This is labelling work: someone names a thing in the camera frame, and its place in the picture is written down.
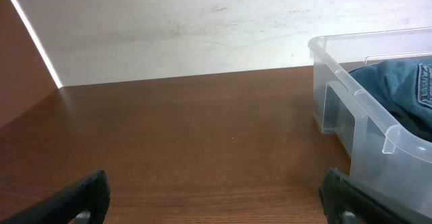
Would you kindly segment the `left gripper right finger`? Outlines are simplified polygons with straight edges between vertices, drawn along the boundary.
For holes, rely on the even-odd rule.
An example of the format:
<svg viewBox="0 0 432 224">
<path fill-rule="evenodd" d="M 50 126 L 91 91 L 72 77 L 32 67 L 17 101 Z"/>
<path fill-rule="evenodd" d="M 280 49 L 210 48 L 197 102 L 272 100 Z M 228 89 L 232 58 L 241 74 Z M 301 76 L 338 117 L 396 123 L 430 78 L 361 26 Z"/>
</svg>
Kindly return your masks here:
<svg viewBox="0 0 432 224">
<path fill-rule="evenodd" d="M 431 223 L 430 217 L 368 188 L 334 167 L 326 169 L 319 198 L 328 223 Z"/>
</svg>

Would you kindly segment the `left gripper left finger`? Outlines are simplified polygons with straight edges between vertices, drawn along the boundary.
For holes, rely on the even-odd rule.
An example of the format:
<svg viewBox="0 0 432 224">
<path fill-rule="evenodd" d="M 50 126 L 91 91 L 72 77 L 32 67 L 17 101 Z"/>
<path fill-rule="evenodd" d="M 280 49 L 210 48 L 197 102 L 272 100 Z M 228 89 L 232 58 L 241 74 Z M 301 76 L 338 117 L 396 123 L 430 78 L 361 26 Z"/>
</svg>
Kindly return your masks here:
<svg viewBox="0 0 432 224">
<path fill-rule="evenodd" d="M 102 224 L 109 203 L 109 182 L 105 171 L 100 170 L 2 220 L 1 224 L 69 223 L 83 212 L 90 214 L 90 224 Z"/>
</svg>

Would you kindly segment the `dark blue jeans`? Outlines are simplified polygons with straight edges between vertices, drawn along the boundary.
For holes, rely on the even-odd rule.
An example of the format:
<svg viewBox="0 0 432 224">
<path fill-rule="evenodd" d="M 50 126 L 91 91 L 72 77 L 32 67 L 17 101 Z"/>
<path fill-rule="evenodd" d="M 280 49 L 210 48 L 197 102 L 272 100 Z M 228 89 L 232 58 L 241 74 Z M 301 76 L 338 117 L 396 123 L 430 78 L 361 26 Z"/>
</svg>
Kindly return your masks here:
<svg viewBox="0 0 432 224">
<path fill-rule="evenodd" d="M 431 141 L 430 58 L 385 60 L 350 75 L 406 130 Z"/>
</svg>

